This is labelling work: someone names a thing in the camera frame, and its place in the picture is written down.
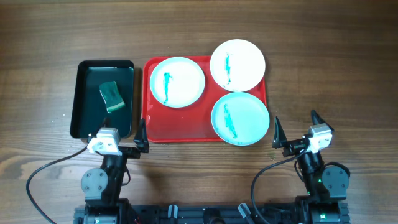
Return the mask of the white plate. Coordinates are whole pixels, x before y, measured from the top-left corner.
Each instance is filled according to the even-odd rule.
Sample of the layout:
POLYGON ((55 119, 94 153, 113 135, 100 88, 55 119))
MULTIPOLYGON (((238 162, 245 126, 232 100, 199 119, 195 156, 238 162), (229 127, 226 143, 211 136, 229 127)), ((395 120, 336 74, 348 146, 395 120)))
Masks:
POLYGON ((150 75, 150 90, 155 99, 171 108, 183 108, 196 102, 205 89, 200 66, 185 57, 160 62, 150 75))
POLYGON ((260 49, 243 39, 220 44, 210 58, 210 72, 214 81, 232 92, 253 89, 264 77, 266 60, 260 49))

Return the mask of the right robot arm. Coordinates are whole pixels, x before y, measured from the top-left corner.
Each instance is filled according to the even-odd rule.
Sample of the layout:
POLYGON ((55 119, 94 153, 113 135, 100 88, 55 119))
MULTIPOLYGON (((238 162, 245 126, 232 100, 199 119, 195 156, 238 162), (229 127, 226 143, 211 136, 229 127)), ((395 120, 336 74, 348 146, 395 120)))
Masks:
POLYGON ((304 183, 307 195, 292 203, 277 203, 266 209, 275 223, 349 223, 346 191, 351 172, 338 162, 326 163, 321 150, 330 146, 334 129, 315 111, 313 125, 300 139, 289 141, 278 118, 273 148, 294 161, 295 171, 304 183))

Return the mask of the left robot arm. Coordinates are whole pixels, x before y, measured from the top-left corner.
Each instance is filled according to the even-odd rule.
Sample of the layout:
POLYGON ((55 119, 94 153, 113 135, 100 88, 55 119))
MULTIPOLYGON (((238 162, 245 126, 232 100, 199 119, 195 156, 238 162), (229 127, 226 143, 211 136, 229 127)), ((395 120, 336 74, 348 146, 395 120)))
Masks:
POLYGON ((128 159, 139 159, 142 153, 149 152, 146 122, 141 119, 134 147, 120 146, 120 135, 116 128, 107 127, 103 121, 93 134, 89 134, 87 148, 91 153, 103 156, 99 168, 88 170, 81 178, 81 188, 85 195, 85 207, 75 209, 73 222, 88 223, 139 223, 139 215, 129 200, 120 199, 123 178, 129 174, 128 159))

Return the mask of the light blue plate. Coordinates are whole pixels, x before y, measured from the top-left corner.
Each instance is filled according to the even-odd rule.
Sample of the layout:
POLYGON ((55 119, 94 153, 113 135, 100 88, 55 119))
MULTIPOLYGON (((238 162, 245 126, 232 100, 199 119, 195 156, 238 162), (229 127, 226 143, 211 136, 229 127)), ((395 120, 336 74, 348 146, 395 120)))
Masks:
POLYGON ((245 92, 228 93, 215 103, 211 125, 223 141, 235 146, 248 146, 266 135, 270 115, 256 96, 245 92))

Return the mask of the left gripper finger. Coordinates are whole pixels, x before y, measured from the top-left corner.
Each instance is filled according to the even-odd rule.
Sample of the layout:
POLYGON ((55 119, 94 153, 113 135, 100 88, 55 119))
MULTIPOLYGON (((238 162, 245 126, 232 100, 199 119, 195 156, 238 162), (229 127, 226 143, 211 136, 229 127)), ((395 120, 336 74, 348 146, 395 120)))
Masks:
POLYGON ((147 138, 146 132, 146 121, 142 118, 139 122, 139 127, 137 129, 137 133, 134 136, 134 143, 138 149, 148 149, 149 148, 149 141, 147 138))
POLYGON ((101 128, 108 128, 109 127, 109 118, 105 117, 103 122, 101 123, 101 126, 99 127, 99 129, 101 128))

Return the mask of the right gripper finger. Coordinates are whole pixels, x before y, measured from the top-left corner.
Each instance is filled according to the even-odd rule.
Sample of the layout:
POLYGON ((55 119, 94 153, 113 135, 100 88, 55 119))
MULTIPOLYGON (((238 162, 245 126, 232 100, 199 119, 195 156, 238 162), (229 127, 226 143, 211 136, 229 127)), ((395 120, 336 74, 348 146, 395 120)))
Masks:
POLYGON ((311 110, 311 119, 313 125, 325 124, 330 128, 331 131, 334 131, 334 128, 331 127, 315 110, 311 110))
POLYGON ((275 131, 274 131, 272 147, 273 148, 285 147, 287 144, 287 138, 277 116, 274 118, 274 123, 275 123, 275 131))

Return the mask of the green scrubbing sponge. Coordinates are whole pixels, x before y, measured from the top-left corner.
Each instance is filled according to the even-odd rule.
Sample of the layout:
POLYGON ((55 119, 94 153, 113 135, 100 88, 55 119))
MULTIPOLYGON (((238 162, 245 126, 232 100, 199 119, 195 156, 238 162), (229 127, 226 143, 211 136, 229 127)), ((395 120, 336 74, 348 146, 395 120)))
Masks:
POLYGON ((112 113, 125 107, 125 102, 120 95, 115 81, 105 82, 99 86, 99 92, 104 100, 106 111, 112 113))

